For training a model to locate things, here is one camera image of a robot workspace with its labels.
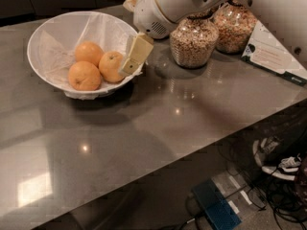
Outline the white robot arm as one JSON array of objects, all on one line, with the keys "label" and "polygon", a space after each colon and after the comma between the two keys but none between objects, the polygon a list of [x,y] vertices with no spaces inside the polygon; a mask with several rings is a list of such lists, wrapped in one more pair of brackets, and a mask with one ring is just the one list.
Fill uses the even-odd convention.
[{"label": "white robot arm", "polygon": [[[166,37],[185,17],[227,0],[126,0],[136,28],[154,39]],[[307,68],[307,0],[235,0],[246,7],[289,53]]]}]

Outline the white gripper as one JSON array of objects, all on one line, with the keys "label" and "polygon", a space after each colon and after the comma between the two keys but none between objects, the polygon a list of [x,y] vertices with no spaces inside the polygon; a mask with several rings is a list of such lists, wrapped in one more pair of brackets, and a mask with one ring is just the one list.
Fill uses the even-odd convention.
[{"label": "white gripper", "polygon": [[124,76],[135,75],[154,48],[154,39],[163,39],[172,32],[178,22],[171,15],[171,0],[126,0],[123,7],[134,12],[133,24],[142,33],[131,36],[126,54],[119,68]]}]

